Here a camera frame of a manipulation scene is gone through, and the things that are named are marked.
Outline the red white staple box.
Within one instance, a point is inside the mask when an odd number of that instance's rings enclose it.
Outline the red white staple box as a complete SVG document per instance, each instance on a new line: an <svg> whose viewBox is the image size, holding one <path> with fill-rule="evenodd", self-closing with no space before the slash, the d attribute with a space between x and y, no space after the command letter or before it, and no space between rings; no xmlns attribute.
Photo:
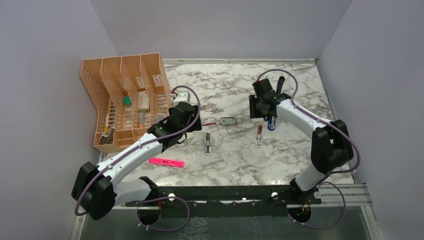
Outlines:
<svg viewBox="0 0 424 240"><path fill-rule="evenodd" d="M215 117L205 117L201 119L201 124L203 126L215 125L216 123Z"/></svg>

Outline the staple tray with staples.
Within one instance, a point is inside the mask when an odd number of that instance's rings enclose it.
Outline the staple tray with staples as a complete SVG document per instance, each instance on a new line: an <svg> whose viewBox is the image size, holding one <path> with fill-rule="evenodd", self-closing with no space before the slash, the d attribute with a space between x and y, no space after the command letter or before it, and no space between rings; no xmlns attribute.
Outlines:
<svg viewBox="0 0 424 240"><path fill-rule="evenodd" d="M237 125L237 119L235 117L221 117L220 124L222 126L235 126Z"/></svg>

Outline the white eraser block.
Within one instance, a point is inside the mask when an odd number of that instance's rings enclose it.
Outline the white eraser block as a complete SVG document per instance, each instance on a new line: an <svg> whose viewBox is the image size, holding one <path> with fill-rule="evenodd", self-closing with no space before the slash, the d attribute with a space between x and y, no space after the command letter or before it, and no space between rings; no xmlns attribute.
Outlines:
<svg viewBox="0 0 424 240"><path fill-rule="evenodd" d="M209 132L205 134L204 153L211 154L211 134Z"/></svg>

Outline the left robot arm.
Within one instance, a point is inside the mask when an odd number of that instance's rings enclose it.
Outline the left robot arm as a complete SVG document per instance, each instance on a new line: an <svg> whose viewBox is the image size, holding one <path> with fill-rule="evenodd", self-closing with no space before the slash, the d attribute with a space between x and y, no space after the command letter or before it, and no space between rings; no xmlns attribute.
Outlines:
<svg viewBox="0 0 424 240"><path fill-rule="evenodd" d="M180 102L169 111L168 117L153 124L139 140L116 156L97 165L86 162L80 167L71 191L77 216L88 214L99 220L121 204L155 203L156 185L148 177L122 180L142 163L178 144L187 133L202 129L199 105Z"/></svg>

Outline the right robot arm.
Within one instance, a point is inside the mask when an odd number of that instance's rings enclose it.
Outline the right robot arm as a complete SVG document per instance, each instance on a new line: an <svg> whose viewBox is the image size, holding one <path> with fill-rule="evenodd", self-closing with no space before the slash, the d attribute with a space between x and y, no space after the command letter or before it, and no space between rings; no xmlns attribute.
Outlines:
<svg viewBox="0 0 424 240"><path fill-rule="evenodd" d="M249 96L250 118L281 118L311 140L310 165L290 182L289 199L300 204L334 169L353 159L349 132L342 120L329 121L298 105L289 95L277 93L265 78L252 84Z"/></svg>

